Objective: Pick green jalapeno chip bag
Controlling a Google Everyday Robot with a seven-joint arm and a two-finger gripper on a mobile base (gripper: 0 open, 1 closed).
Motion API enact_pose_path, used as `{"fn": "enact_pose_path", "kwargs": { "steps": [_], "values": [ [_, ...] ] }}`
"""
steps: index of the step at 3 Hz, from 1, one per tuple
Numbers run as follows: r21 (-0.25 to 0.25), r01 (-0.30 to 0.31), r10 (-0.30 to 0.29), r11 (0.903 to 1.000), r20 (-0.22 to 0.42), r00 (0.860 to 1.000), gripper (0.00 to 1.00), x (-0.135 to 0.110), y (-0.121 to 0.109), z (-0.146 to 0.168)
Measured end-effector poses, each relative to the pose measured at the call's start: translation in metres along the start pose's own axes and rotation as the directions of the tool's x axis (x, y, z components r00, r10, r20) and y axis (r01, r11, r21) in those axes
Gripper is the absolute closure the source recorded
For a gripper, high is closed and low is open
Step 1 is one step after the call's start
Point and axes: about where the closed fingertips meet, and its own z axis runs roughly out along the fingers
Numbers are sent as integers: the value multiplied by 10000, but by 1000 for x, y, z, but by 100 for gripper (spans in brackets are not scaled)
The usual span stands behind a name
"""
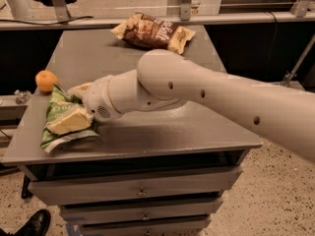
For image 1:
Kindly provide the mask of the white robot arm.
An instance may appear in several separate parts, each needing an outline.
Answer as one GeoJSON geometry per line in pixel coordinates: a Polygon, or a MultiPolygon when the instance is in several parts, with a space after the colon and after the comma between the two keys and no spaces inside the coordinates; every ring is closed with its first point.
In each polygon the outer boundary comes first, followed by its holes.
{"type": "Polygon", "coordinates": [[[247,130],[315,161],[315,94],[215,72],[170,51],[152,50],[129,72],[70,88],[90,121],[131,111],[199,103],[247,130]]]}

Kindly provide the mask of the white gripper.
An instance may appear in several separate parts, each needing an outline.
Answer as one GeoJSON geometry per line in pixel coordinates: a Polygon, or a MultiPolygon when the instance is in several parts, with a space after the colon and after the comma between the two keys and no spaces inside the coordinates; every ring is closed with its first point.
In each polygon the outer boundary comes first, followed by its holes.
{"type": "Polygon", "coordinates": [[[64,135],[87,129],[93,119],[97,122],[109,122],[122,116],[111,103],[108,86],[111,75],[85,83],[68,90],[68,94],[83,99],[85,108],[74,105],[47,125],[47,129],[56,135],[64,135]]]}

